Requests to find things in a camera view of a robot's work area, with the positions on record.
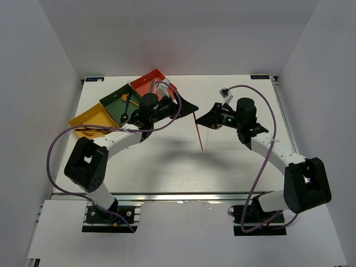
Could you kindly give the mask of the orange chopstick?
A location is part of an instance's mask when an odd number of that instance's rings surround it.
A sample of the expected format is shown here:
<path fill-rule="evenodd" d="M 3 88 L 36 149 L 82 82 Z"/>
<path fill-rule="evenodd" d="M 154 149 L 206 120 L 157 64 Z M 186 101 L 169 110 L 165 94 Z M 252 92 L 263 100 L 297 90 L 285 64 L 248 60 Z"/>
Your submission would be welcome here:
<path fill-rule="evenodd" d="M 203 145 L 202 145 L 200 130 L 199 130 L 199 127 L 198 127 L 197 123 L 195 122 L 195 120 L 196 120 L 195 112 L 193 112 L 193 118 L 194 118 L 194 123 L 195 123 L 196 131 L 197 131 L 197 136 L 198 136 L 198 139 L 199 139 L 200 148 L 201 148 L 201 151 L 203 151 L 204 148 L 203 148 Z"/>

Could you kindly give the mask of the black spoon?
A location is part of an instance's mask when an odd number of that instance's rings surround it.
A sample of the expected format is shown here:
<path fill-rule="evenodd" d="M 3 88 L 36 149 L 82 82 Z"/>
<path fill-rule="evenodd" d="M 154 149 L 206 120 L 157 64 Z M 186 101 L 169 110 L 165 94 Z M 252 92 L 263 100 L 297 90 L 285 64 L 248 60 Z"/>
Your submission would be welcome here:
<path fill-rule="evenodd" d="M 125 110 L 124 110 L 124 113 L 121 115 L 121 123 L 124 123 L 125 121 L 128 120 L 128 113 L 127 113 L 127 110 L 128 110 L 128 105 L 129 103 L 125 103 Z"/>

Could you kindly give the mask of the orange gold spoon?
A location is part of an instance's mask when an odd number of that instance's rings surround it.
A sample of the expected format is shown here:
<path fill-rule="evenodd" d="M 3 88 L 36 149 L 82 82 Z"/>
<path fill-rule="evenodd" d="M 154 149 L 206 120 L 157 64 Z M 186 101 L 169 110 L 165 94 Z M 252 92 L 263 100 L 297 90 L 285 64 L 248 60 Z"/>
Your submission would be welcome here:
<path fill-rule="evenodd" d="M 133 104 L 134 106 L 136 106 L 136 107 L 139 107 L 139 103 L 138 102 L 135 102 L 135 101 L 133 101 L 133 100 L 131 100 L 131 99 L 129 99 L 128 100 L 128 97 L 129 97 L 129 94 L 123 94 L 122 96 L 121 96 L 121 99 L 123 100 L 123 102 L 128 102 L 128 103 L 131 103 L 131 104 Z"/>

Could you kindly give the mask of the gold fork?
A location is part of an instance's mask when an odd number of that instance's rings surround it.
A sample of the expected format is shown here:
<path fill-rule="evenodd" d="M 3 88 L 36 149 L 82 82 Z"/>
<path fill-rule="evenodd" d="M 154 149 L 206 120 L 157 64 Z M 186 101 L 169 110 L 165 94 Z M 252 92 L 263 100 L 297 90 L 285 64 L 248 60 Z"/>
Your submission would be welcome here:
<path fill-rule="evenodd" d="M 82 132 L 85 136 L 90 136 L 92 138 L 96 138 L 96 137 L 100 137 L 100 136 L 104 136 L 106 134 L 111 133 L 110 132 Z"/>

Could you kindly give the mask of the purple fork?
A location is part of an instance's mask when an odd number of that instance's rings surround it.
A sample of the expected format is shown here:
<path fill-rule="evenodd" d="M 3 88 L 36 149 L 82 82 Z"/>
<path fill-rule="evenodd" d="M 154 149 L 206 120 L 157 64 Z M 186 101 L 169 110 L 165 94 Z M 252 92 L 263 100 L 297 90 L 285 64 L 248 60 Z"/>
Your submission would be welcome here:
<path fill-rule="evenodd" d="M 110 131 L 112 131 L 112 129 L 99 128 L 99 127 L 81 127 L 81 128 L 76 128 L 75 131 L 81 131 L 81 132 L 110 132 Z"/>

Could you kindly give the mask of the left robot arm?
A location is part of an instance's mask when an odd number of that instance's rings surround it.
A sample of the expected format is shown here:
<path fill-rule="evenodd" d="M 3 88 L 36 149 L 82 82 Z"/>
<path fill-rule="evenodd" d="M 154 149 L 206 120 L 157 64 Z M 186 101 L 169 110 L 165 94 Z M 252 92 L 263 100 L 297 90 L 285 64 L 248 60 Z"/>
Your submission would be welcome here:
<path fill-rule="evenodd" d="M 104 221 L 113 221 L 118 210 L 118 201 L 104 184 L 108 160 L 122 150 L 145 141 L 153 132 L 155 123 L 166 118 L 179 119 L 199 109 L 179 93 L 176 100 L 174 102 L 170 96 L 158 98 L 154 93 L 147 93 L 128 120 L 126 125 L 129 129 L 122 127 L 93 140 L 82 137 L 76 142 L 64 174 L 99 206 L 98 215 Z"/>

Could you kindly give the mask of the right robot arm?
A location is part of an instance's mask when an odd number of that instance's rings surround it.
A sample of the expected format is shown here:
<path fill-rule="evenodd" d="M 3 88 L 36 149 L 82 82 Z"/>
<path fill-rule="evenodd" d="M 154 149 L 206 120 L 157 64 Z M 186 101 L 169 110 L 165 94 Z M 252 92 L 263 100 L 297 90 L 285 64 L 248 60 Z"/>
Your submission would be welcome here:
<path fill-rule="evenodd" d="M 236 110 L 217 102 L 208 113 L 195 121 L 214 130 L 222 126 L 234 128 L 243 145 L 265 157 L 283 174 L 282 190 L 253 197 L 248 208 L 252 217 L 263 222 L 276 211 L 290 210 L 299 214 L 329 203 L 332 194 L 322 160 L 317 157 L 308 159 L 275 141 L 268 130 L 257 122 L 256 112 L 252 99 L 241 98 L 237 101 Z"/>

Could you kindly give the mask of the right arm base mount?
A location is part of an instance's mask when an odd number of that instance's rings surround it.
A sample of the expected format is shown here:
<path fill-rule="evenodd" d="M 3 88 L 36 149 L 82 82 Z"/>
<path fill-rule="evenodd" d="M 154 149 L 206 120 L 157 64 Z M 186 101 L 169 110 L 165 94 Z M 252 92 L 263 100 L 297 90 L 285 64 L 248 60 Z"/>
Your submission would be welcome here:
<path fill-rule="evenodd" d="M 240 227 L 243 208 L 244 208 L 243 205 L 234 205 L 234 206 L 230 206 L 227 210 L 228 215 L 232 216 L 233 219 L 234 236 L 285 236 L 286 235 L 285 220 L 283 214 L 279 214 L 272 221 L 264 224 L 263 226 L 259 227 L 258 229 L 250 233 L 243 232 Z M 253 210 L 249 205 L 245 214 L 244 228 L 246 230 L 249 230 L 257 226 L 258 224 L 264 222 L 274 214 L 276 214 L 275 211 L 267 212 L 266 214 L 262 214 L 262 216 L 257 216 L 257 214 L 253 213 Z"/>

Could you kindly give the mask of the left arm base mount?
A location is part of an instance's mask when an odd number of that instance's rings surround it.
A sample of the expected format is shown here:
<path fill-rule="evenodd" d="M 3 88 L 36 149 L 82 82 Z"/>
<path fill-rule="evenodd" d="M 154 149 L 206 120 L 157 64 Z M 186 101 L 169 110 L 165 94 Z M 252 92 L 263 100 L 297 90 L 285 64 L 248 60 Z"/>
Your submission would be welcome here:
<path fill-rule="evenodd" d="M 140 222 L 141 206 L 118 206 L 117 215 L 108 214 L 88 204 L 83 218 L 83 233 L 133 234 Z"/>

